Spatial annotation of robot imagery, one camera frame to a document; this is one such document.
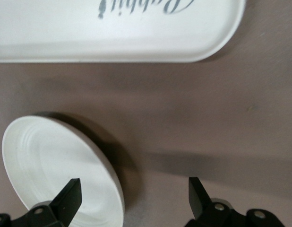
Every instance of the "white circular disc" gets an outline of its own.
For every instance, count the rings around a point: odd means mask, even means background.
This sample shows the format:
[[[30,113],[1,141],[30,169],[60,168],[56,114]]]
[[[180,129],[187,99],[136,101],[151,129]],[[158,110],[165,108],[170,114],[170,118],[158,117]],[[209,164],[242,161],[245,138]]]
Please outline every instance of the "white circular disc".
[[[113,167],[82,132],[51,118],[13,121],[2,142],[9,179],[24,205],[51,201],[71,178],[80,178],[82,204],[70,227],[121,227],[124,199]]]

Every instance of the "black plastic part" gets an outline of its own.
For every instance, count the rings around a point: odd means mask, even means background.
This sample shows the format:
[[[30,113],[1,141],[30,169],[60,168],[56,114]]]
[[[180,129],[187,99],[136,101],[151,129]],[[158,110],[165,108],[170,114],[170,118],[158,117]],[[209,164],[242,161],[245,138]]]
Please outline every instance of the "black plastic part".
[[[259,218],[255,212],[262,212],[265,217]],[[281,221],[271,212],[261,209],[251,209],[247,212],[247,222],[250,227],[283,227]]]
[[[212,201],[197,177],[189,178],[189,203],[195,219],[209,206]]]
[[[9,227],[10,223],[11,220],[8,214],[0,214],[0,227]]]
[[[56,218],[66,227],[71,223],[81,203],[82,192],[80,179],[71,179],[50,203],[50,207]]]
[[[223,203],[212,202],[197,177],[189,178],[189,203],[195,220],[186,227],[284,227],[269,211],[252,209],[244,216]]]
[[[0,227],[68,227],[81,203],[80,179],[72,179],[50,205],[37,206],[13,221],[0,214]]]

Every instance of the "gray cursive lettering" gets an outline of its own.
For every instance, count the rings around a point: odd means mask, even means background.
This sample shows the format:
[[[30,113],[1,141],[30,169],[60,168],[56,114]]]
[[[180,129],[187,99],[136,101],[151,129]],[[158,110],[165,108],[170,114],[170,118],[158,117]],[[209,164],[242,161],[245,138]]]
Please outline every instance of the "gray cursive lettering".
[[[99,13],[99,16],[98,17],[100,19],[103,19],[104,13],[106,11],[106,0],[102,0],[100,2],[99,11],[100,11],[100,13]]]
[[[143,3],[143,0],[139,1],[139,5],[144,6],[143,13],[147,10],[148,4],[149,4],[149,0],[144,0],[144,3]]]
[[[117,4],[118,1],[120,2],[120,4],[119,4],[119,8],[120,8],[120,9],[123,7],[123,4],[124,4],[124,2],[125,2],[125,1],[123,1],[123,0],[112,0],[112,1],[113,1],[113,2],[112,2],[112,11],[115,9],[116,4]]]
[[[152,0],[151,5],[158,5],[162,2],[163,0],[159,0],[158,2],[156,2],[156,0]]]
[[[183,11],[184,9],[187,9],[194,2],[194,0],[191,0],[191,2],[186,7],[179,9],[177,11],[176,11],[176,9],[178,8],[181,0],[176,0],[173,9],[169,10],[171,2],[174,2],[174,0],[169,0],[168,2],[166,2],[165,7],[164,7],[164,13],[166,13],[166,14],[179,13],[179,12]]]
[[[135,10],[137,0],[132,0],[132,3],[130,4],[130,0],[127,0],[126,6],[127,8],[131,7],[130,13],[132,13]]]

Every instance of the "white tray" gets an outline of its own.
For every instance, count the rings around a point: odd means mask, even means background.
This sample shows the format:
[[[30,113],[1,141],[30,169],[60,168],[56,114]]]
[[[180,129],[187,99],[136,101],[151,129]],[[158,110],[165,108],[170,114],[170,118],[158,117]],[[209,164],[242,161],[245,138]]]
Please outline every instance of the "white tray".
[[[188,62],[220,50],[246,0],[0,0],[0,62]]]

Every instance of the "gray surface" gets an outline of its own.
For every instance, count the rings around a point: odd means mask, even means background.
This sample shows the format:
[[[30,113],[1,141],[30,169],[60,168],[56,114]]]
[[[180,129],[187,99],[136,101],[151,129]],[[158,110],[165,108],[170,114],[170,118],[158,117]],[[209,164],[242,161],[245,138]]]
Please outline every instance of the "gray surface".
[[[188,176],[292,227],[292,0],[249,0],[233,39],[190,64],[0,64],[0,212],[25,212],[1,156],[8,124],[72,115],[110,150],[125,227],[181,227]]]

